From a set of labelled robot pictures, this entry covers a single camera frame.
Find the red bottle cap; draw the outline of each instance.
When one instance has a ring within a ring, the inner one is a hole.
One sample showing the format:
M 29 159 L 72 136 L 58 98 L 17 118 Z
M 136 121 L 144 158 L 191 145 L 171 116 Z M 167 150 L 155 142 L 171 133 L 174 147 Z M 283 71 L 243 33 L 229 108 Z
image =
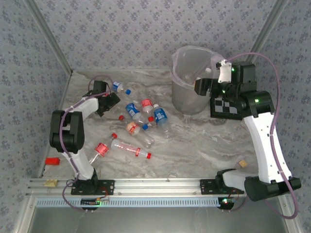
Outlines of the red bottle cap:
M 149 122 L 153 122 L 154 120 L 155 120 L 155 118 L 153 116 L 148 117 Z
M 95 148 L 95 150 L 102 156 L 104 157 L 105 154 L 109 151 L 109 148 L 103 144 L 103 143 L 99 143 L 97 145 L 97 147 Z
M 59 165 L 59 163 L 60 163 L 60 159 L 57 157 L 45 159 L 46 165 Z

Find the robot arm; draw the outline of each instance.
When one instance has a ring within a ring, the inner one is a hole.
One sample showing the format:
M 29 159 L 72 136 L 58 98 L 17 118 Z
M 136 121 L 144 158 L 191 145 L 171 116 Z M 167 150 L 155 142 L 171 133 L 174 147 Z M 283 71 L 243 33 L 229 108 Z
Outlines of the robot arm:
M 56 110 L 52 114 L 50 145 L 56 148 L 58 152 L 68 160 L 72 169 L 75 171 L 75 177 L 79 174 L 78 181 L 90 181 L 97 179 L 94 167 L 88 162 L 83 145 L 85 140 L 84 135 L 84 120 L 92 113 L 97 113 L 102 116 L 105 111 L 108 111 L 120 99 L 115 93 L 101 96 L 101 93 L 106 92 L 107 83 L 103 81 L 95 81 L 92 91 L 89 91 L 77 104 L 69 111 L 65 117 L 63 125 L 63 142 L 69 155 L 64 152 L 60 144 L 60 123 L 64 113 L 68 110 Z
M 234 187 L 246 191 L 253 201 L 279 196 L 288 192 L 270 145 L 270 128 L 273 120 L 274 106 L 271 96 L 266 91 L 257 91 L 255 65 L 248 62 L 235 64 L 222 61 L 217 63 L 220 69 L 218 80 L 200 79 L 195 83 L 194 90 L 198 95 L 206 95 L 210 91 L 211 117 L 244 120 L 255 147 L 259 173 L 253 177 L 234 169 L 219 171 L 216 178 L 224 187 Z M 216 113 L 215 99 L 223 98 L 237 109 L 237 113 Z M 301 187 L 298 178 L 292 177 L 289 171 L 274 128 L 274 145 L 282 172 L 292 188 Z

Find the wall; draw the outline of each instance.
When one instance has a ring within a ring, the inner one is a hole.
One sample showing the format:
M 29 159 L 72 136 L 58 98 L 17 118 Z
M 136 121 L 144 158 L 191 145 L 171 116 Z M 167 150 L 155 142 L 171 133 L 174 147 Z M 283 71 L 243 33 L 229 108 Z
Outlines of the wall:
M 0 9 L 0 232 L 10 232 L 68 77 L 23 1 L 1 0 Z
M 283 154 L 293 175 L 303 227 L 311 232 L 311 3 L 290 1 L 269 35 L 262 53 L 276 64 L 281 77 L 281 112 L 277 124 Z M 276 96 L 270 65 L 256 60 L 260 89 Z
M 191 44 L 249 51 L 272 0 L 36 0 L 73 69 L 165 67 Z

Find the plastic bottle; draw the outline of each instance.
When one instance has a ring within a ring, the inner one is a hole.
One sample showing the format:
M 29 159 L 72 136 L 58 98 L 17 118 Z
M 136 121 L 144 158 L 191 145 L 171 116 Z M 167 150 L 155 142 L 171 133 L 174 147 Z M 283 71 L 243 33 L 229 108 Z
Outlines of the plastic bottle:
M 117 92 L 117 93 L 120 93 L 121 91 L 124 90 L 124 88 L 123 88 L 123 83 L 120 83 L 120 82 L 118 82 L 118 81 L 114 81 L 114 82 L 112 83 L 112 90 L 115 91 L 115 92 Z
M 145 150 L 142 150 L 141 148 L 133 146 L 127 142 L 123 142 L 117 138 L 112 141 L 111 149 L 112 150 L 124 150 L 124 151 L 134 154 L 136 157 L 143 157 L 147 159 L 151 158 L 151 153 L 148 153 Z
M 160 108 L 158 104 L 154 105 L 155 113 L 155 122 L 159 129 L 163 132 L 165 138 L 171 137 L 171 127 L 165 111 L 163 108 Z
M 110 150 L 113 140 L 116 139 L 117 137 L 118 136 L 115 133 L 113 133 L 111 135 L 111 138 L 105 144 L 100 142 L 95 148 L 96 150 L 95 156 L 89 160 L 89 163 L 92 164 L 99 155 L 104 157 Z
M 145 148 L 150 148 L 154 143 L 155 140 L 141 130 L 141 127 L 136 122 L 125 119 L 123 115 L 119 116 L 119 120 L 124 123 L 126 131 L 135 137 Z
M 149 117 L 152 117 L 153 118 L 153 105 L 152 105 L 152 101 L 150 98 L 145 98 L 143 99 L 141 102 L 141 108 L 142 108 L 142 111 L 146 113 L 146 115 Z
M 136 123 L 140 126 L 144 126 L 144 128 L 148 126 L 147 118 L 137 109 L 134 103 L 129 103 L 125 108 Z

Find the wooden block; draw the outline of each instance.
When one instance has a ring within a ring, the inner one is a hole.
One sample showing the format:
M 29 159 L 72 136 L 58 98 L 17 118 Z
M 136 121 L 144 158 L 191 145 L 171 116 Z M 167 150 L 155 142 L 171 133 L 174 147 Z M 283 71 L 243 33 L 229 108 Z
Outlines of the wooden block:
M 239 164 L 240 164 L 241 167 L 246 167 L 248 165 L 245 160 L 239 161 Z
M 58 180 L 47 180 L 44 182 L 45 187 L 56 187 L 57 186 L 57 181 Z

